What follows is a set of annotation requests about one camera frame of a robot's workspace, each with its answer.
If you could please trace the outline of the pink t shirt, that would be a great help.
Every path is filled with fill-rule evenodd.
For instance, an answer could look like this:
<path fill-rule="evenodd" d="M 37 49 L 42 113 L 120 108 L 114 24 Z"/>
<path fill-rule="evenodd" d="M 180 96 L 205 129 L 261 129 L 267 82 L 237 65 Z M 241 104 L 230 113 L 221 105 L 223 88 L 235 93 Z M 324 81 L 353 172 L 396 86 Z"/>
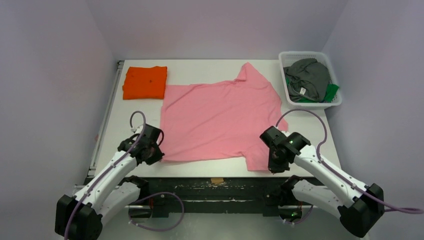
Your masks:
<path fill-rule="evenodd" d="M 282 115 L 272 84 L 250 63 L 237 77 L 217 83 L 169 85 L 160 113 L 168 162 L 244 157 L 251 172 L 268 170 L 269 149 L 260 135 Z"/>

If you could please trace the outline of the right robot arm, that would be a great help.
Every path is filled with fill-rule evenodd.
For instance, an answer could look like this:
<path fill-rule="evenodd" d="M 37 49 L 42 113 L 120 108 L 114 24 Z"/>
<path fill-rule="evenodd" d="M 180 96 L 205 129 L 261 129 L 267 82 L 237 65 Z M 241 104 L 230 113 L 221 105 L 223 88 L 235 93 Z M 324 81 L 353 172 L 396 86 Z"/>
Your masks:
<path fill-rule="evenodd" d="M 309 203 L 339 219 L 342 226 L 363 238 L 383 216 L 384 191 L 377 184 L 367 185 L 317 154 L 311 142 L 298 132 L 280 131 L 271 126 L 260 139 L 269 148 L 268 169 L 282 173 L 295 164 L 313 175 L 321 185 L 292 175 L 268 196 L 279 206 Z"/>

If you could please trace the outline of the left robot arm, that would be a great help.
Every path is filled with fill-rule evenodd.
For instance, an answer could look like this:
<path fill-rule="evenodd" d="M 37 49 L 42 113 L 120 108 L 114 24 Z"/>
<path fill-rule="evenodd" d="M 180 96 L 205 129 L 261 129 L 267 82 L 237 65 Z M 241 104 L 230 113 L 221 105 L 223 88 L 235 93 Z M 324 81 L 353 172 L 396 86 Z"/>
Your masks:
<path fill-rule="evenodd" d="M 73 196 L 56 204 L 54 231 L 67 240 L 96 240 L 106 223 L 126 205 L 149 199 L 147 180 L 127 176 L 142 163 L 159 162 L 164 132 L 146 124 L 123 140 L 106 167 Z"/>

